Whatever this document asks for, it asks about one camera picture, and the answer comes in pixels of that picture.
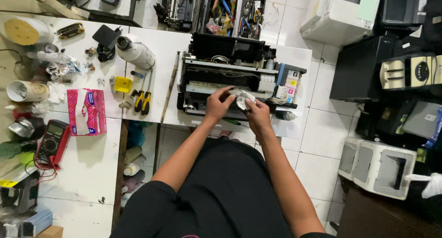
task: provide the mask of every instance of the multimeter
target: multimeter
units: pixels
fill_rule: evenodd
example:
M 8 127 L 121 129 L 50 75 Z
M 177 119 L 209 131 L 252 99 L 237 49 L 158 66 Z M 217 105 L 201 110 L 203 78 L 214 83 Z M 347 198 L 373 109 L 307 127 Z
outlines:
M 64 149 L 71 134 L 71 125 L 60 120 L 49 120 L 40 147 L 36 152 L 35 161 L 45 169 L 60 169 Z

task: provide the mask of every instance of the tissue box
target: tissue box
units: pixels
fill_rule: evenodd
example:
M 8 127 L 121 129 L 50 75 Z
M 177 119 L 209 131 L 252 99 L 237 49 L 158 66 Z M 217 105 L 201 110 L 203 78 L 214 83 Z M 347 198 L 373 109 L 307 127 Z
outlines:
M 107 132 L 103 90 L 69 89 L 67 95 L 72 136 L 95 136 Z

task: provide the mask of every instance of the white tile floor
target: white tile floor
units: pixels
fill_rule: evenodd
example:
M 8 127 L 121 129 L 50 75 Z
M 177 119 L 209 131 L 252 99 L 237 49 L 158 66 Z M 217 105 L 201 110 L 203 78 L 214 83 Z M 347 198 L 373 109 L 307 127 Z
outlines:
M 328 222 L 339 223 L 344 206 L 337 174 L 340 154 L 344 138 L 355 135 L 360 111 L 353 103 L 329 99 L 339 48 L 301 37 L 299 28 L 306 1 L 267 0 L 265 12 L 271 13 L 277 7 L 279 19 L 273 26 L 264 26 L 261 40 L 265 40 L 266 44 L 313 51 L 310 71 L 307 72 L 310 73 L 310 81 L 300 139 L 282 138 L 281 144 L 291 166 L 311 197 L 321 223 L 327 232 L 336 234 Z M 158 166 L 161 166 L 189 135 L 187 127 L 162 125 Z M 212 137 L 218 135 L 217 130 L 211 133 Z M 233 133 L 230 138 L 252 145 L 262 153 L 254 135 Z

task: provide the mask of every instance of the plastic bottle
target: plastic bottle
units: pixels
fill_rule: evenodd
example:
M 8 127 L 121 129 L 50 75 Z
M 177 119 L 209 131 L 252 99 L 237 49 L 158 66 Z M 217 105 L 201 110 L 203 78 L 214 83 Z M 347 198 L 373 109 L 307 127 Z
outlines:
M 124 160 L 125 164 L 129 164 L 134 161 L 138 156 L 141 155 L 143 149 L 140 146 L 134 146 L 126 151 L 126 159 Z
M 155 64 L 155 55 L 133 34 L 117 38 L 117 54 L 123 60 L 147 70 Z
M 138 156 L 138 158 L 136 158 L 133 162 L 126 165 L 123 171 L 124 175 L 127 176 L 135 175 L 141 169 L 141 167 L 145 165 L 145 163 L 146 163 L 146 157 L 142 155 Z
M 143 185 L 144 185 L 144 183 L 140 183 L 131 193 L 123 194 L 123 196 L 121 197 L 121 207 L 124 208 L 126 206 L 127 201 L 129 200 L 130 196 L 132 196 L 132 194 L 134 194 Z
M 277 110 L 274 116 L 280 120 L 291 121 L 296 118 L 296 115 L 291 111 Z
M 139 170 L 134 176 L 124 180 L 123 189 L 121 190 L 123 193 L 131 193 L 134 191 L 136 186 L 140 184 L 140 182 L 144 179 L 146 174 L 143 170 Z

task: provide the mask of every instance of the paintbrush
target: paintbrush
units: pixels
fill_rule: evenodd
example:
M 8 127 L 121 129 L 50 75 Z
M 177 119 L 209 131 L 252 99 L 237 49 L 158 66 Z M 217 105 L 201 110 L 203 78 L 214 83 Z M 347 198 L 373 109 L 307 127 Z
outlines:
M 232 5 L 232 9 L 230 10 L 230 13 L 234 13 L 234 11 L 235 11 L 235 3 L 236 3 L 236 0 L 230 0 L 230 5 Z

